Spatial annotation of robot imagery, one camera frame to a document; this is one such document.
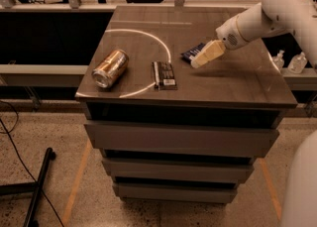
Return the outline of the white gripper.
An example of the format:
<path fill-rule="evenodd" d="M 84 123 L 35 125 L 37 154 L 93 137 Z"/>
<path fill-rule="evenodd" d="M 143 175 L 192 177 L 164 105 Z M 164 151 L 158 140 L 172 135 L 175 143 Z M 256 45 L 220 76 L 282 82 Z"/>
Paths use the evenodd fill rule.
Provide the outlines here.
<path fill-rule="evenodd" d="M 191 66 L 198 68 L 207 62 L 220 57 L 225 50 L 236 50 L 245 46 L 248 42 L 243 38 L 238 27 L 238 16 L 227 20 L 216 29 L 219 40 L 210 41 L 192 59 Z"/>

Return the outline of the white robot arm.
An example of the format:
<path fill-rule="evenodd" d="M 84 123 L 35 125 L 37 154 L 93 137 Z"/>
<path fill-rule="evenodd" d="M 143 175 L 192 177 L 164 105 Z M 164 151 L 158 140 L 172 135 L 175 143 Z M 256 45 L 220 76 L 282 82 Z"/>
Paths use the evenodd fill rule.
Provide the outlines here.
<path fill-rule="evenodd" d="M 317 9 L 313 0 L 261 0 L 218 27 L 217 39 L 207 43 L 190 64 L 198 68 L 220 57 L 225 50 L 236 50 L 253 40 L 285 33 L 292 35 L 316 68 Z"/>

